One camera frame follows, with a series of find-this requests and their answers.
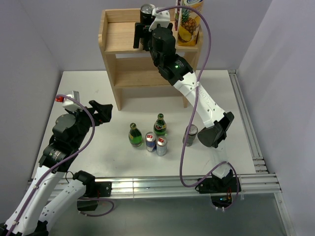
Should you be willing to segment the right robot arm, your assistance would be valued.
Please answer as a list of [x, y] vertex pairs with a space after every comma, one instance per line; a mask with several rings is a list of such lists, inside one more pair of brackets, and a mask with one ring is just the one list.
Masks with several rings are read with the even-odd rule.
[[216, 150], [216, 165], [208, 173], [213, 179], [214, 188], [222, 192], [236, 186], [239, 193], [241, 188], [235, 168], [223, 152], [226, 133], [234, 120], [233, 113], [226, 112], [216, 104], [201, 85], [200, 75], [196, 75], [189, 63], [176, 53], [171, 23], [165, 27], [157, 24], [154, 29], [136, 23], [134, 48], [138, 48], [139, 44], [150, 52], [159, 74], [193, 105], [192, 113], [201, 117], [204, 128], [197, 137], [202, 145]]

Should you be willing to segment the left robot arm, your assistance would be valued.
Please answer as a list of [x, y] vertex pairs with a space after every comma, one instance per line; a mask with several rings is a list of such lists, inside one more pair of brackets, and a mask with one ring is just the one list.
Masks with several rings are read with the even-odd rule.
[[63, 103], [67, 113], [57, 118], [30, 187], [14, 213], [0, 226], [2, 236], [47, 236], [72, 202], [81, 197], [96, 198], [95, 176], [78, 171], [57, 197], [48, 200], [77, 152], [84, 149], [81, 144], [88, 131], [111, 120], [111, 104], [101, 105], [94, 100], [89, 104], [87, 108]]

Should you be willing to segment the black yellow tall can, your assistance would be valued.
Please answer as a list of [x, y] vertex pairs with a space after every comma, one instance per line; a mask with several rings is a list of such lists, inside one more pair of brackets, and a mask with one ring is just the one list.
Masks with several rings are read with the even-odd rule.
[[140, 8], [140, 23], [144, 25], [151, 25], [154, 21], [154, 17], [152, 16], [153, 9], [155, 9], [155, 5], [146, 3], [143, 4]]

